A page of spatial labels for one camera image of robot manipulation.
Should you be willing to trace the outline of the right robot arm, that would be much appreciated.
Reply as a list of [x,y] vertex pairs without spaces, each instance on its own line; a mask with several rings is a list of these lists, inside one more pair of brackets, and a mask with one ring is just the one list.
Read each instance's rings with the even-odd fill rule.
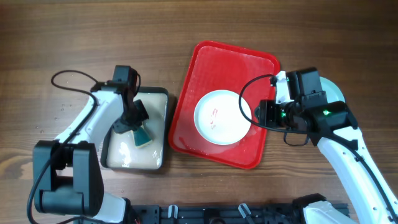
[[294,101],[262,100],[255,109],[257,126],[304,134],[337,173],[363,223],[397,223],[397,198],[365,145],[363,134],[343,101],[306,107]]

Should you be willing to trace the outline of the pale green plate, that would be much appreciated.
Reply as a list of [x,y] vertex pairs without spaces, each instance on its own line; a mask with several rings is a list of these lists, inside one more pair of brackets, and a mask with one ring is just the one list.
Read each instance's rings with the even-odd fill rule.
[[320,83],[323,91],[326,92],[326,98],[328,103],[333,103],[336,101],[345,102],[343,93],[332,81],[324,77],[320,77]]

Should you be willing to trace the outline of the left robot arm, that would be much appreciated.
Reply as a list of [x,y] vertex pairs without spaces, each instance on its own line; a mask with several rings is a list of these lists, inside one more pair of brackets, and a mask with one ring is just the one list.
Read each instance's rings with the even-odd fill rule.
[[34,146],[34,184],[26,208],[30,223],[35,223],[33,210],[68,215],[71,222],[124,220],[127,202],[104,191],[97,147],[110,129],[125,133],[146,118],[142,103],[133,100],[138,90],[129,82],[96,83],[68,129]]

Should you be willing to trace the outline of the green yellow sponge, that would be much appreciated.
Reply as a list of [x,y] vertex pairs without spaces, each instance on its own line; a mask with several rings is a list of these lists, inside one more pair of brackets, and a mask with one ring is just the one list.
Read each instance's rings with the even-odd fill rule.
[[141,125],[136,130],[132,130],[132,136],[134,138],[134,145],[138,149],[143,148],[153,142],[144,125]]

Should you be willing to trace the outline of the white plate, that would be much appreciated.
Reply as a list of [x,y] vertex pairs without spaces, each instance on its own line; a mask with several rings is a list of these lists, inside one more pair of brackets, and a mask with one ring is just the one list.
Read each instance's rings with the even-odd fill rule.
[[197,103],[193,120],[199,134],[217,145],[234,144],[251,128],[251,109],[244,98],[229,90],[207,93]]

